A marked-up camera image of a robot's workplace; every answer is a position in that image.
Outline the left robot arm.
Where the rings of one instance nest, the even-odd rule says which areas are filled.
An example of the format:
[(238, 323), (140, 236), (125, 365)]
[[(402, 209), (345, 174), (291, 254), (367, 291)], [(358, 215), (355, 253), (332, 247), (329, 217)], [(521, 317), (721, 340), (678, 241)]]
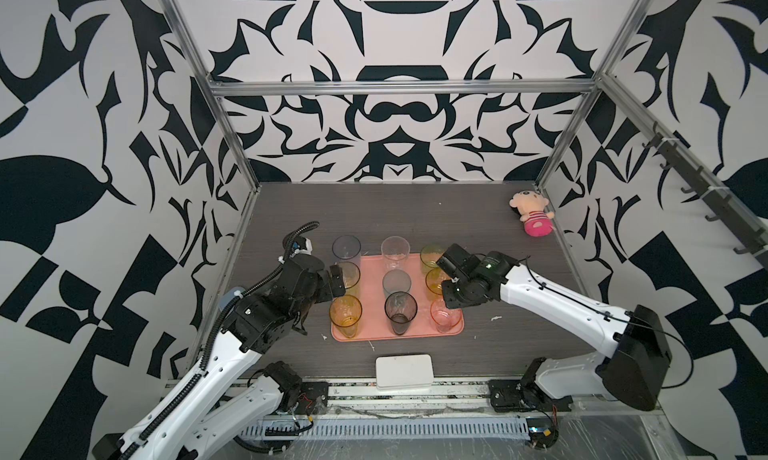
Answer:
[(303, 333), (309, 310), (345, 293), (342, 270), (296, 253), (253, 287), (237, 291), (214, 322), (203, 353), (183, 379), (134, 427), (107, 434), (97, 459), (207, 459), (256, 420), (289, 412), (301, 377), (273, 362), (239, 395), (232, 384), (280, 339)]

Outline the clear tall glass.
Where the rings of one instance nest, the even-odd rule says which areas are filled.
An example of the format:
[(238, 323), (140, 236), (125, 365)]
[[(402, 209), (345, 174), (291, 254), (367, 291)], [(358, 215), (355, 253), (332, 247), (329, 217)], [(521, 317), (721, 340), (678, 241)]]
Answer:
[(381, 254), (388, 271), (402, 270), (410, 255), (410, 244), (401, 236), (390, 236), (382, 242)]

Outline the dark grey glass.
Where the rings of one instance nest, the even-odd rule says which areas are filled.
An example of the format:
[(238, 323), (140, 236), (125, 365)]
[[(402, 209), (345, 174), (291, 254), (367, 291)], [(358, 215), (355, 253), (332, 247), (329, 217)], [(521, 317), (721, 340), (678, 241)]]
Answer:
[(398, 291), (389, 295), (384, 312), (396, 336), (404, 335), (418, 313), (418, 303), (408, 292)]

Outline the pink glass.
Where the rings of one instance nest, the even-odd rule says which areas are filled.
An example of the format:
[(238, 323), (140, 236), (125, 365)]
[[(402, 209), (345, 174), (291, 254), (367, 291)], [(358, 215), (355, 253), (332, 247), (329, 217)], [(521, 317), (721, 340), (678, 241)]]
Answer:
[(438, 332), (447, 333), (462, 321), (463, 312), (461, 309), (448, 308), (443, 299), (438, 299), (430, 306), (430, 317)]

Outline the teal glass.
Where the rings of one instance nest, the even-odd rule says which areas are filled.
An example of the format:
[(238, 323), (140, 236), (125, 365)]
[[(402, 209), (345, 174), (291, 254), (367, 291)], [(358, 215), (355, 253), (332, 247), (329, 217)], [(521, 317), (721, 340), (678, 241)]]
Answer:
[(412, 286), (410, 275), (403, 270), (388, 271), (382, 279), (382, 290), (385, 297), (397, 292), (409, 293)]

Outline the yellow short glass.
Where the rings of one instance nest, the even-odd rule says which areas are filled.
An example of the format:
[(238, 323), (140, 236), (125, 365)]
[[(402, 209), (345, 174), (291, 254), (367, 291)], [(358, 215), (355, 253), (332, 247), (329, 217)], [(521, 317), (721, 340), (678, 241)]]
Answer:
[(425, 275), (425, 285), (427, 288), (427, 298), (431, 301), (437, 301), (443, 298), (443, 286), (444, 281), (450, 281), (451, 277), (448, 276), (442, 269), (434, 268)]

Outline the amber tall glass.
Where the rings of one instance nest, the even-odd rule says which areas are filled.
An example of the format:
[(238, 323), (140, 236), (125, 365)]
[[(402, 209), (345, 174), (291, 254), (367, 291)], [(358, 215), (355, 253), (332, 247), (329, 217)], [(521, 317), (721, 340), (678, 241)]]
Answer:
[(334, 299), (329, 307), (329, 317), (332, 325), (348, 339), (358, 334), (363, 307), (359, 299), (345, 295)]

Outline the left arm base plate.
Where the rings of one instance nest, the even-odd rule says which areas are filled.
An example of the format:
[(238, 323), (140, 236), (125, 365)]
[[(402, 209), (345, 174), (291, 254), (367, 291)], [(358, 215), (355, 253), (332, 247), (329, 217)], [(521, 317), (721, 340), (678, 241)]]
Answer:
[(325, 381), (303, 382), (289, 411), (296, 415), (310, 416), (324, 410), (330, 384)]

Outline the blue-purple glass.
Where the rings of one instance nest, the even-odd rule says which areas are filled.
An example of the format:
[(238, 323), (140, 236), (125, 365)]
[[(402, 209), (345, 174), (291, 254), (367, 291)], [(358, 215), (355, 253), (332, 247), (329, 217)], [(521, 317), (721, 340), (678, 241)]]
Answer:
[(342, 235), (334, 240), (331, 247), (336, 262), (348, 262), (360, 265), (362, 244), (354, 235)]

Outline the yellow-green glass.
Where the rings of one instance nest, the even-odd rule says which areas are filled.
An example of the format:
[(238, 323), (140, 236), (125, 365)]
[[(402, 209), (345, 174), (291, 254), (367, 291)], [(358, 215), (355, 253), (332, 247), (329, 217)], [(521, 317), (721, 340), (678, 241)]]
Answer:
[(361, 272), (357, 264), (353, 262), (339, 262), (342, 278), (345, 286), (345, 294), (360, 297)]

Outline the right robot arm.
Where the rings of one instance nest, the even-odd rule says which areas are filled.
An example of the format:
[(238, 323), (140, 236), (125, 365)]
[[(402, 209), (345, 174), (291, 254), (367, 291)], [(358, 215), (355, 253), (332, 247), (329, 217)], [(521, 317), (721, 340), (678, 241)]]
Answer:
[(655, 409), (672, 353), (653, 310), (629, 311), (590, 299), (498, 251), (477, 256), (453, 244), (437, 265), (448, 277), (442, 283), (447, 308), (502, 302), (538, 315), (593, 349), (566, 359), (533, 360), (510, 393), (493, 394), (494, 409), (546, 411), (574, 396), (595, 395), (639, 411)]

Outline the pink tray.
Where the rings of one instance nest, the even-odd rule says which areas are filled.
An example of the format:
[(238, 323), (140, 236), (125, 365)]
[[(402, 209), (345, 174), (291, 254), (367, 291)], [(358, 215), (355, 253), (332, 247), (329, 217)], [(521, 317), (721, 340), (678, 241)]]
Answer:
[(403, 271), (407, 272), (412, 280), (410, 294), (418, 303), (418, 313), (412, 321), (407, 332), (402, 336), (396, 336), (390, 327), (390, 323), (384, 312), (384, 304), (387, 297), (382, 290), (382, 279), (388, 270), (384, 266), (382, 256), (365, 256), (360, 259), (360, 297), (363, 314), (355, 338), (345, 338), (333, 325), (332, 336), (339, 342), (366, 342), (398, 340), (408, 338), (447, 337), (459, 335), (465, 327), (464, 318), (451, 331), (438, 332), (433, 326), (430, 317), (432, 302), (427, 298), (425, 275), (421, 271), (420, 257), (418, 253), (410, 254)]

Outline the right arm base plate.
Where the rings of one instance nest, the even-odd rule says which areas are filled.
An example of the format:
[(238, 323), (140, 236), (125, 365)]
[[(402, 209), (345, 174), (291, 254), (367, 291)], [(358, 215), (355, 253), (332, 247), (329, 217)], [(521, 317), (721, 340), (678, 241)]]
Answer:
[(496, 413), (555, 410), (569, 412), (573, 399), (553, 399), (533, 381), (492, 379), (487, 382), (490, 405)]

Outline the green small glass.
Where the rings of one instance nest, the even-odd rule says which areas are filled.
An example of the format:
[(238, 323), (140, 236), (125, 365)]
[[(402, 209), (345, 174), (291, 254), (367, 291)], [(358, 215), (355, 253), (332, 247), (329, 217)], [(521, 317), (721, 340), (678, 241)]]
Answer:
[(421, 271), (424, 274), (438, 267), (437, 261), (442, 257), (445, 252), (445, 247), (439, 244), (429, 244), (424, 246), (420, 253)]

